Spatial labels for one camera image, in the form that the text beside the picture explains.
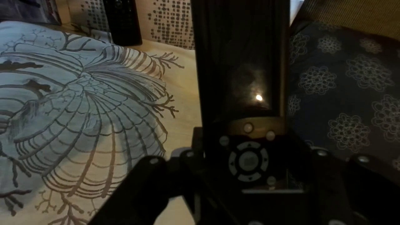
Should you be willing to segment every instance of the floral pattern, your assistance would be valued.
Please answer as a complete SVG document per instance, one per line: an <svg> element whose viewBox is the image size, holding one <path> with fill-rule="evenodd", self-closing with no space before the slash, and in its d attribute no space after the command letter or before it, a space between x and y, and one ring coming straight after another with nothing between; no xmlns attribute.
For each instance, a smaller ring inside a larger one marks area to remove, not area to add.
<svg viewBox="0 0 400 225"><path fill-rule="evenodd" d="M400 42L325 27L295 27L291 45L299 46L300 37L307 43L301 45L304 60L295 60L290 70L292 130L340 158L369 153L400 171Z"/></svg>
<svg viewBox="0 0 400 225"><path fill-rule="evenodd" d="M392 86L391 71L376 57L357 55L347 61L346 75L356 80L361 88L385 91Z"/></svg>
<svg viewBox="0 0 400 225"><path fill-rule="evenodd" d="M299 86L304 88L306 93L324 95L336 87L335 80L336 75L330 72L326 66L311 66L300 75Z"/></svg>
<svg viewBox="0 0 400 225"><path fill-rule="evenodd" d="M309 36L297 33L290 42L290 63L294 63L301 55L307 53Z"/></svg>
<svg viewBox="0 0 400 225"><path fill-rule="evenodd" d="M322 52L335 53L341 50L341 42L334 36L322 36L317 40L316 47Z"/></svg>
<svg viewBox="0 0 400 225"><path fill-rule="evenodd" d="M372 125L377 126L386 140L400 142L400 100L385 95L382 100L372 102Z"/></svg>
<svg viewBox="0 0 400 225"><path fill-rule="evenodd" d="M382 51L382 46L372 38L367 38L367 37L361 38L360 45L365 51L371 53L379 53Z"/></svg>
<svg viewBox="0 0 400 225"><path fill-rule="evenodd" d="M340 113L329 121L329 127L327 136L336 141L339 150L357 152L370 143L370 128L361 122L361 117L357 115Z"/></svg>

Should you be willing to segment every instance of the bed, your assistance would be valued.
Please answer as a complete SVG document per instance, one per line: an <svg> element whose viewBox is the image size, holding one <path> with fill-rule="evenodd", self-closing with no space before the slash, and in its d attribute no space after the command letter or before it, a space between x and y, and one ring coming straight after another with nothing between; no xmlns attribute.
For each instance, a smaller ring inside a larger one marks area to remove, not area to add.
<svg viewBox="0 0 400 225"><path fill-rule="evenodd" d="M139 158L191 145L194 50L16 21L0 33L1 223L86 223Z"/></svg>

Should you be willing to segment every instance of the pillow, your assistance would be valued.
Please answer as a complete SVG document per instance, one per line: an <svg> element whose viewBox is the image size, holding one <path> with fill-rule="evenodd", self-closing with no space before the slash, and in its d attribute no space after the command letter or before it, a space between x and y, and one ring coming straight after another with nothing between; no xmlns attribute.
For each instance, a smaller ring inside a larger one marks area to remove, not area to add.
<svg viewBox="0 0 400 225"><path fill-rule="evenodd" d="M312 147L364 152L400 168L400 42L321 22L296 22L289 113Z"/></svg>

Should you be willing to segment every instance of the bedspread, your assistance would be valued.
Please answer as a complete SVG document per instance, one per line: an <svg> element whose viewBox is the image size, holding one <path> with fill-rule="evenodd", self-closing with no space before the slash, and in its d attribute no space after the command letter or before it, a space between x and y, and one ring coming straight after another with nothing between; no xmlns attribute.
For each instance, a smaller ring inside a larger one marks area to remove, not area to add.
<svg viewBox="0 0 400 225"><path fill-rule="evenodd" d="M194 50L1 22L0 223L86 223L139 158L190 146L195 71Z"/></svg>

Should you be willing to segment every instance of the snowflake pattern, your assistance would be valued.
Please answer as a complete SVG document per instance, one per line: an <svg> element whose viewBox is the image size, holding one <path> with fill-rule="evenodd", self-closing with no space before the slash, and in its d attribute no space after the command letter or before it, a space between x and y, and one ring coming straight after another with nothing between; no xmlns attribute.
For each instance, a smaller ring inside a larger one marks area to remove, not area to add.
<svg viewBox="0 0 400 225"><path fill-rule="evenodd" d="M347 61L346 75L355 78L361 88L382 92L392 86L391 71L379 58L359 55Z"/></svg>
<svg viewBox="0 0 400 225"><path fill-rule="evenodd" d="M300 75L299 86L306 93L325 95L329 90L336 87L336 75L330 72L326 66L311 66Z"/></svg>
<svg viewBox="0 0 400 225"><path fill-rule="evenodd" d="M362 123L357 115L340 113L336 118L327 121L327 137L335 140L339 150L357 152L369 146L370 127Z"/></svg>
<svg viewBox="0 0 400 225"><path fill-rule="evenodd" d="M341 50L341 42L334 36L322 36L317 40L316 47L322 52L335 53Z"/></svg>
<svg viewBox="0 0 400 225"><path fill-rule="evenodd" d="M309 36L297 33L290 42L290 63L294 63L300 56L307 53Z"/></svg>
<svg viewBox="0 0 400 225"><path fill-rule="evenodd" d="M301 98L297 95L291 95L289 97L289 116L294 116L300 110Z"/></svg>
<svg viewBox="0 0 400 225"><path fill-rule="evenodd" d="M360 46L371 53L379 53L382 51L382 46L377 41L367 37L360 40Z"/></svg>
<svg viewBox="0 0 400 225"><path fill-rule="evenodd" d="M372 125L384 132L386 140L400 142L400 100L385 95L372 102L372 110Z"/></svg>

